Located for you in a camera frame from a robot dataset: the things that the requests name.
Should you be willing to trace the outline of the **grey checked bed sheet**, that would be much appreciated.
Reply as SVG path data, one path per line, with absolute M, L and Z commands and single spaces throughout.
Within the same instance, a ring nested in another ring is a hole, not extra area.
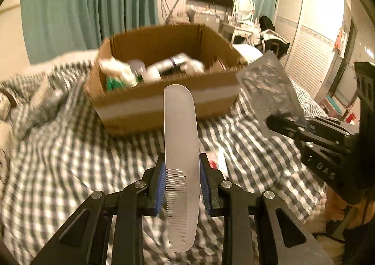
M 113 137 L 84 93 L 88 62 L 1 82 L 16 102 L 8 122 L 14 137 L 1 191 L 5 245 L 29 264 L 92 192 L 121 191 L 154 166 L 164 149 L 162 131 Z M 229 113 L 198 123 L 204 151 L 223 151 L 229 179 L 244 190 L 272 190 L 298 219 L 325 198 L 325 185 L 301 163 L 284 136 L 266 138 L 247 95 Z

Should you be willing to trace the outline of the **translucent white comb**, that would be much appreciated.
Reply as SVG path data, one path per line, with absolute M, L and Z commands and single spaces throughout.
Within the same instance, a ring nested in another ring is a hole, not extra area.
M 164 89 L 164 137 L 169 245 L 183 253 L 195 241 L 200 208 L 200 150 L 193 97 L 188 88 Z

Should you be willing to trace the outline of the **clear crinkled plastic bag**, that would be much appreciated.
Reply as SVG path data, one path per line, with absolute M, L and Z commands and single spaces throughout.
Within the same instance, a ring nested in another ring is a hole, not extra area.
M 306 124 L 293 84 L 272 51 L 265 52 L 262 57 L 248 64 L 237 73 L 236 78 L 246 94 L 263 136 L 268 138 L 279 135 L 266 125 L 266 118 L 270 115 L 283 115 Z

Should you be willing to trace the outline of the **floral duvet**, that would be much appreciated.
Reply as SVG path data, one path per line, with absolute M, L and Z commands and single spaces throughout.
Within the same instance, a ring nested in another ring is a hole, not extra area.
M 8 165 L 13 148 L 13 127 L 10 122 L 11 111 L 17 107 L 14 97 L 1 89 L 1 173 Z

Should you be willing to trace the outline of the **white red paper sachet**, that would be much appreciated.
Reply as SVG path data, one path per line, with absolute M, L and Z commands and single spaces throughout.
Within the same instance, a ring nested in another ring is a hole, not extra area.
M 211 151 L 206 151 L 206 155 L 211 168 L 220 170 L 224 179 L 229 178 L 228 167 L 226 164 L 224 148 L 218 148 Z

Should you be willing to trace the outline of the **green snack packet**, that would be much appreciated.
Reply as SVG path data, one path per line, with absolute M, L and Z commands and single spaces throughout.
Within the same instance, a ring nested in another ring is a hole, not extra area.
M 129 85 L 116 77 L 106 77 L 106 90 L 107 92 L 127 88 Z

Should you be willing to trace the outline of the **white tissue pack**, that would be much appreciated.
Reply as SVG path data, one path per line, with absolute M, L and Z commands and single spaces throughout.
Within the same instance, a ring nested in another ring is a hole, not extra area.
M 205 73 L 205 65 L 196 59 L 190 59 L 180 66 L 180 70 L 188 75 Z

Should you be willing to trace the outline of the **chair with clothes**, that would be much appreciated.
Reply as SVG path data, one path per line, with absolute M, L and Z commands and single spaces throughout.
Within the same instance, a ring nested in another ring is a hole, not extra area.
M 259 41 L 254 45 L 262 53 L 272 51 L 278 59 L 286 55 L 290 43 L 275 31 L 273 22 L 267 16 L 259 18 L 260 33 Z

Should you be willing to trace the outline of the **white dressing table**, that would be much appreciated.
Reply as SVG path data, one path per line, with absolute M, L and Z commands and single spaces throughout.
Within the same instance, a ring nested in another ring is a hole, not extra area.
M 260 38 L 260 26 L 246 22 L 224 22 L 221 21 L 219 33 L 231 44 L 235 43 L 236 37 L 250 39 L 251 42 Z

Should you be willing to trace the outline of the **grey mini fridge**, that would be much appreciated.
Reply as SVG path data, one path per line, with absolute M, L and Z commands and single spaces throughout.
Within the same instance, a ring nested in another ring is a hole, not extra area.
M 216 14 L 198 12 L 192 9 L 187 11 L 189 22 L 193 25 L 205 25 L 218 32 L 220 28 L 220 18 Z

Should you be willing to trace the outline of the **white oval vanity mirror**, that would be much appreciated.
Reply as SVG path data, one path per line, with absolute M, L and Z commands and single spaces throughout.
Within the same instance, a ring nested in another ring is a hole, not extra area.
M 251 21 L 255 12 L 253 0 L 236 0 L 235 12 L 241 15 L 242 21 Z

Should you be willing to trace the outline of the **grey white tube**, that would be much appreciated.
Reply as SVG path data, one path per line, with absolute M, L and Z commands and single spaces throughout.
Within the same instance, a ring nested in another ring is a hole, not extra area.
M 190 59 L 191 57 L 189 55 L 180 53 L 162 61 L 156 62 L 146 68 L 146 70 L 142 73 L 142 79 L 145 83 L 160 81 L 161 75 L 164 72 L 169 71 L 176 66 L 182 65 Z

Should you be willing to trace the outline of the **white louvred wardrobe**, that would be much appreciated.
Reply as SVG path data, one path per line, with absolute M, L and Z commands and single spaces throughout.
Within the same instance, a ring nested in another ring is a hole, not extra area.
M 290 44 L 280 61 L 288 76 L 315 97 L 334 56 L 345 0 L 277 0 L 275 30 Z

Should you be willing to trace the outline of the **brown cardboard box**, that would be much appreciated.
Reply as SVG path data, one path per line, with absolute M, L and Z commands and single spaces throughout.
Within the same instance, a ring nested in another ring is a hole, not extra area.
M 165 68 L 157 82 L 108 90 L 99 64 L 114 58 L 123 64 L 137 59 L 146 66 L 175 66 L 172 58 L 178 54 L 201 62 L 204 72 L 172 73 Z M 189 89 L 198 119 L 225 114 L 238 98 L 236 75 L 246 62 L 231 43 L 205 25 L 142 27 L 103 41 L 84 90 L 105 129 L 112 135 L 129 135 L 163 126 L 164 89 L 172 84 Z

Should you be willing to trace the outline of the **white lace cloth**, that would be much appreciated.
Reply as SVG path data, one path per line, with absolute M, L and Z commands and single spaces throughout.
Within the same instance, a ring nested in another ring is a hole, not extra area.
M 98 64 L 103 74 L 118 78 L 127 86 L 135 87 L 138 84 L 138 79 L 131 67 L 127 63 L 118 61 L 115 58 L 99 59 Z

